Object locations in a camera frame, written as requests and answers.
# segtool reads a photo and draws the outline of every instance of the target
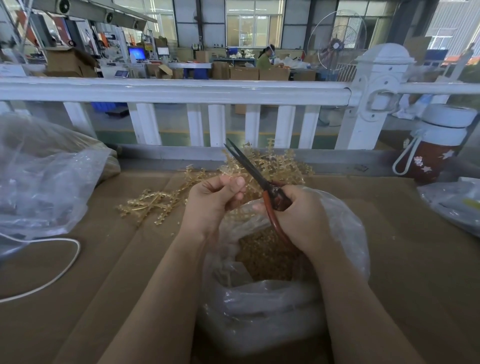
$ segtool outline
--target white bottle strap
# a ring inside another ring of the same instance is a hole
[[[417,135],[416,137],[414,137],[411,142],[407,145],[407,147],[405,148],[405,150],[402,152],[402,154],[400,154],[400,156],[397,158],[397,160],[395,161],[395,163],[393,164],[392,166],[392,170],[393,170],[393,173],[395,173],[397,176],[403,176],[404,174],[406,174],[408,172],[408,169],[410,168],[410,164],[412,163],[412,160],[413,160],[413,156],[415,155],[415,152],[417,151],[417,148],[419,147],[419,144],[421,142],[421,135]],[[405,165],[405,170],[403,172],[397,172],[396,170],[396,165],[400,162],[400,160],[405,156],[405,154],[408,153],[409,150],[412,150],[410,152],[410,155],[408,156],[408,160],[407,160],[407,164]]]

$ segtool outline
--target right hand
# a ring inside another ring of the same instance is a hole
[[[286,185],[282,190],[292,200],[292,205],[283,212],[275,211],[275,215],[292,243],[310,257],[333,241],[320,196],[302,186]],[[253,208],[266,215],[263,204]]]

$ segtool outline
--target forearm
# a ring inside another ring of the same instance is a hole
[[[423,363],[340,244],[324,247],[312,263],[337,363]]]
[[[189,363],[204,243],[180,233],[99,364]]]

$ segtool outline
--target pile of gold parts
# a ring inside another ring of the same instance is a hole
[[[313,174],[310,166],[295,161],[295,155],[291,149],[286,150],[284,155],[275,155],[273,139],[269,139],[266,153],[253,149],[249,144],[244,145],[243,152],[269,181],[304,184],[303,175]],[[224,153],[227,156],[227,163],[221,166],[218,171],[229,176],[242,175],[245,178],[247,191],[242,203],[261,198],[262,189],[255,179],[227,151],[224,151]],[[213,175],[205,170],[195,172],[193,166],[188,166],[185,171],[185,183],[178,190],[171,192],[145,190],[140,197],[129,200],[127,205],[120,205],[117,209],[122,216],[135,216],[138,225],[149,214],[156,214],[155,224],[160,225],[176,206],[187,202],[188,192],[193,185]],[[250,217],[251,215],[246,216],[237,210],[231,211],[227,216],[227,218],[241,220]],[[264,279],[291,280],[292,266],[296,254],[285,248],[272,228],[242,238],[240,247],[241,252],[237,255],[237,261],[245,265],[254,281]]]

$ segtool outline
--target left hand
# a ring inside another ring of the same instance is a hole
[[[217,233],[227,211],[240,206],[246,191],[243,177],[215,176],[192,187],[180,232],[208,240]]]

